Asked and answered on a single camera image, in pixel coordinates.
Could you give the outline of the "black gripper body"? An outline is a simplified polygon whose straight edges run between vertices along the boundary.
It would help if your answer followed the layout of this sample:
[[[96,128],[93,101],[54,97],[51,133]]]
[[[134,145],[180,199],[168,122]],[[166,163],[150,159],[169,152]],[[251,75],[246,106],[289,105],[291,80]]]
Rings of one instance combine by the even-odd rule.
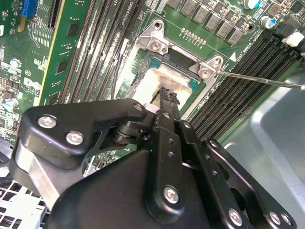
[[[145,205],[150,152],[111,163],[65,190],[47,219],[47,229],[209,229],[207,209],[193,170],[183,167],[184,214],[172,224],[157,222]]]

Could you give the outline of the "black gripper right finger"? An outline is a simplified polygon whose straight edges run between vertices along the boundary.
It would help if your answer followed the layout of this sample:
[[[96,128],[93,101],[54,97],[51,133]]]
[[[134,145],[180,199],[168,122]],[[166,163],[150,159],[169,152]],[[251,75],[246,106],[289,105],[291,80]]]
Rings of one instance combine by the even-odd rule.
[[[190,165],[185,215],[175,229],[295,229],[297,223],[216,140],[199,140],[180,119],[179,100],[170,95],[183,162]]]

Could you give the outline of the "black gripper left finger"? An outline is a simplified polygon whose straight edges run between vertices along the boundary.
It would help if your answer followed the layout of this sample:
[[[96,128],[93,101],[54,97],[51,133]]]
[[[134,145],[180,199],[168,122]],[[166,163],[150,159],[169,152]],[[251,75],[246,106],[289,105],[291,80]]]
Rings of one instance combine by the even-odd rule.
[[[181,216],[185,209],[181,140],[170,95],[38,106],[21,118],[10,169],[53,209],[72,185],[131,153],[148,151],[145,205],[151,216]]]

